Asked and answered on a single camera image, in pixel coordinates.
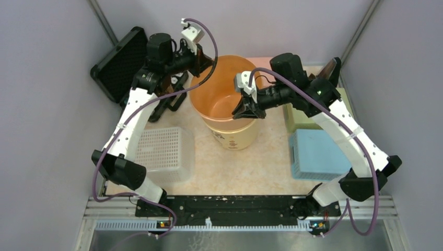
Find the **orange capybara bucket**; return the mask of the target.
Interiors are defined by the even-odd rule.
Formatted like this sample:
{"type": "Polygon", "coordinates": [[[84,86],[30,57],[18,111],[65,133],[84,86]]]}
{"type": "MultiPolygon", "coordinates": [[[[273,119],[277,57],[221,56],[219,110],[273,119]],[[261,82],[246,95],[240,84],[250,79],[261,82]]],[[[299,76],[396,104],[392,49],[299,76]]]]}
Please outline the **orange capybara bucket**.
{"type": "Polygon", "coordinates": [[[251,71],[255,65],[237,55],[220,56],[211,77],[200,87],[189,92],[190,102],[213,137],[228,150],[242,150],[250,146],[259,133],[254,119],[233,119],[241,95],[235,91],[237,73],[251,71]]]}

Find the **pink plastic basket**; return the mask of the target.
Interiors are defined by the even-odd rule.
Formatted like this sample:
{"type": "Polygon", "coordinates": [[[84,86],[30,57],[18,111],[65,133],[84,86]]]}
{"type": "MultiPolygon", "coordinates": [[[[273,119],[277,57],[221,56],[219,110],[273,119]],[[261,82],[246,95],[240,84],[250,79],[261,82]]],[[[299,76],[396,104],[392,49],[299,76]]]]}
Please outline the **pink plastic basket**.
{"type": "MultiPolygon", "coordinates": [[[[270,57],[255,57],[255,58],[247,58],[250,62],[252,62],[256,67],[262,67],[262,68],[266,68],[266,69],[271,69],[270,66],[270,57]]],[[[266,72],[256,72],[255,76],[258,77],[256,82],[258,82],[258,80],[261,81],[262,83],[262,87],[268,87],[270,85],[273,84],[273,82],[275,81],[275,78],[266,73],[266,72]]]]}

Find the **green plastic basket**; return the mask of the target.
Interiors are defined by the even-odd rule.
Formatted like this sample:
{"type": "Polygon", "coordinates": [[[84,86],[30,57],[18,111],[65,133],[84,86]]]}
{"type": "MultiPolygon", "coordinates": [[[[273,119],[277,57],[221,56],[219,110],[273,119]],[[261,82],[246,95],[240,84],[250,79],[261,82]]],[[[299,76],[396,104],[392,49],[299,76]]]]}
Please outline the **green plastic basket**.
{"type": "MultiPolygon", "coordinates": [[[[353,117],[353,111],[351,104],[349,102],[345,88],[337,88],[341,95],[342,101],[345,103],[347,110],[353,117]]],[[[285,119],[285,126],[288,133],[294,133],[297,129],[312,129],[312,130],[322,130],[322,128],[315,124],[315,122],[308,118],[302,111],[296,110],[291,104],[286,104],[283,106],[283,114],[285,119]]]]}

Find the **blue plastic basket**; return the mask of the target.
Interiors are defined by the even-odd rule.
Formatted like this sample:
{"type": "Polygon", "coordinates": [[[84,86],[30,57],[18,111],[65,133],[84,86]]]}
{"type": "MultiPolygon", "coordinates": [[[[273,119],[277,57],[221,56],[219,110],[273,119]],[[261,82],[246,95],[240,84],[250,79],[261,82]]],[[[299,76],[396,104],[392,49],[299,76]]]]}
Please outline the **blue plastic basket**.
{"type": "Polygon", "coordinates": [[[297,129],[288,144],[293,179],[331,181],[351,168],[345,154],[323,130],[297,129]]]}

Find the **white perforated plastic basket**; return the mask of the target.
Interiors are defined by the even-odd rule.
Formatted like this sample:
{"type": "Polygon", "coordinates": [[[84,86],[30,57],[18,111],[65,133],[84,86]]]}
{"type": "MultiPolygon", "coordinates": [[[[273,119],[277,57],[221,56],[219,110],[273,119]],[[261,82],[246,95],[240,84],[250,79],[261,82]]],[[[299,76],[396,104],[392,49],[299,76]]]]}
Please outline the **white perforated plastic basket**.
{"type": "Polygon", "coordinates": [[[144,130],[134,162],[146,167],[147,177],[159,186],[185,183],[194,173],[194,135],[181,127],[144,130]]]}

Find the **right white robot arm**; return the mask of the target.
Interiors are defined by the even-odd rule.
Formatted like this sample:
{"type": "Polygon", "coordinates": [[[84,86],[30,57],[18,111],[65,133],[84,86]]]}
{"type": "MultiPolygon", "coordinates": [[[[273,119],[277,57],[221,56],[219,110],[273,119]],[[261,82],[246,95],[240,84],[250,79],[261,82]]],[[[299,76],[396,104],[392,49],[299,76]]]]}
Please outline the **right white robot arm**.
{"type": "Polygon", "coordinates": [[[308,212],[321,215],[328,205],[339,200],[362,202],[376,195],[400,168],[402,160],[377,147],[347,109],[337,89],[340,58],[331,59],[316,75],[308,75],[300,57],[292,53],[273,57],[270,66],[267,73],[275,78],[270,87],[258,88],[258,68],[234,76],[234,87],[241,99],[232,111],[233,118],[264,119],[268,109],[291,104],[319,125],[351,164],[348,173],[317,185],[308,194],[308,212]]]}

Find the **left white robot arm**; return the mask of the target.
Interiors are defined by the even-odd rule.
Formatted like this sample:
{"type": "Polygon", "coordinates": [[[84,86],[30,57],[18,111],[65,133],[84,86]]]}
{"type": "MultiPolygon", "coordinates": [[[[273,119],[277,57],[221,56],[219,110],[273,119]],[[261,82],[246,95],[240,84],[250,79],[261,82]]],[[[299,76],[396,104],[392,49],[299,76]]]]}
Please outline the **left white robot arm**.
{"type": "Polygon", "coordinates": [[[188,92],[170,88],[171,76],[186,71],[199,76],[208,67],[215,69],[217,60],[205,55],[199,44],[203,36],[202,31],[184,30],[178,51],[173,49],[174,40],[166,33],[149,37],[144,64],[134,75],[120,121],[103,149],[95,150],[91,157],[96,166],[93,179],[102,175],[130,189],[131,196],[148,202],[147,208],[155,216],[167,211],[166,192],[147,177],[146,167],[134,162],[136,148],[160,101],[188,92]]]}

